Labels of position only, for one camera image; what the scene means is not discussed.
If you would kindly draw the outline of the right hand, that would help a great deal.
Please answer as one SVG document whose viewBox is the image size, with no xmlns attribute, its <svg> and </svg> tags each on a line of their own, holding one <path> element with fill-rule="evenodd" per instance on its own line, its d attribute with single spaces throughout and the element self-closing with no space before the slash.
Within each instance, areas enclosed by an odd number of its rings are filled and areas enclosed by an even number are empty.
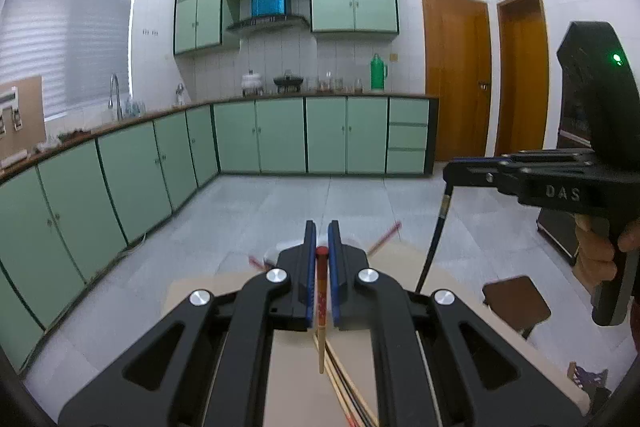
<svg viewBox="0 0 640 427">
<path fill-rule="evenodd" d="M 603 282 L 612 281 L 617 268 L 614 263 L 614 245 L 606 234 L 594 231 L 587 216 L 575 216 L 575 234 L 578 239 L 578 258 L 573 273 L 590 294 Z"/>
</svg>

